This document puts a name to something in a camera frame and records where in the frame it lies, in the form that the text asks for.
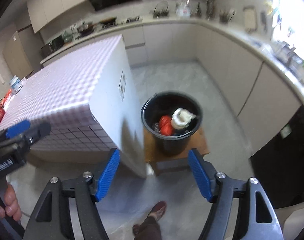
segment pot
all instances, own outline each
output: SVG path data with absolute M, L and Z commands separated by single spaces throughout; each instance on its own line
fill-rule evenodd
M 77 28 L 77 32 L 80 33 L 80 34 L 86 34 L 86 33 L 90 33 L 92 32 L 94 28 L 94 25 L 92 22 L 89 22 L 89 23 L 82 23 L 78 28 Z

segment white tiled countertop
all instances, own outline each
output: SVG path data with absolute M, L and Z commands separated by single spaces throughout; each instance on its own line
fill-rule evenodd
M 160 18 L 160 19 L 153 19 L 152 15 L 141 16 L 142 21 L 140 22 L 133 22 L 118 25 L 116 27 L 108 28 L 102 31 L 95 31 L 94 33 L 75 40 L 62 48 L 58 49 L 53 54 L 46 57 L 44 60 L 41 61 L 41 64 L 45 63 L 52 57 L 58 55 L 59 53 L 77 45 L 84 41 L 96 38 L 98 36 L 112 33 L 116 31 L 120 31 L 127 28 L 133 28 L 137 26 L 143 25 L 151 25 L 151 24 L 170 24 L 170 23 L 192 23 L 204 26 L 209 28 L 213 31 L 220 33 L 221 35 L 226 36 L 227 38 L 231 39 L 235 43 L 239 44 L 240 46 L 244 47 L 248 51 L 252 52 L 256 55 L 259 59 L 265 62 L 269 67 L 273 69 L 273 71 L 280 76 L 285 83 L 291 88 L 291 90 L 296 94 L 299 100 L 304 105 L 304 86 L 297 80 L 297 78 L 283 65 L 281 64 L 273 55 L 271 55 L 268 51 L 263 50 L 261 48 L 256 47 L 253 44 L 253 40 L 260 41 L 262 43 L 268 44 L 268 40 L 264 40 L 262 37 L 251 36 L 245 32 L 245 30 L 239 25 L 233 24 L 221 24 L 217 21 L 208 21 L 204 18 L 178 18 L 178 17 L 168 17 L 168 18 Z

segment slipper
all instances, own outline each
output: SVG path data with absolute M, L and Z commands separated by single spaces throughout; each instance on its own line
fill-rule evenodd
M 151 213 L 155 213 L 157 218 L 155 219 L 156 221 L 160 220 L 161 217 L 163 217 L 163 215 L 165 214 L 166 211 L 166 202 L 165 201 L 160 201 L 158 202 L 150 211 L 150 213 L 148 214 L 148 216 Z

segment person's foot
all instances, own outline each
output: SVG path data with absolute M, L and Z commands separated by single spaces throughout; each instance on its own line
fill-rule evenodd
M 165 214 L 166 211 L 166 202 L 158 202 L 148 214 L 148 217 L 154 217 L 156 221 L 159 221 L 161 217 Z

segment plastic container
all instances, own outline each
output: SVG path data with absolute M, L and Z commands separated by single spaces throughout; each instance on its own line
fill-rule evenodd
M 10 87 L 12 88 L 13 92 L 16 94 L 22 88 L 21 80 L 17 76 L 14 76 L 10 81 Z
M 196 115 L 184 133 L 176 136 L 161 135 L 153 130 L 153 124 L 163 115 L 170 115 L 179 107 Z M 201 125 L 203 113 L 200 105 L 190 96 L 178 92 L 161 92 L 152 96 L 142 107 L 141 120 L 145 128 L 154 136 L 157 147 L 166 155 L 177 155 L 184 150 L 190 137 Z

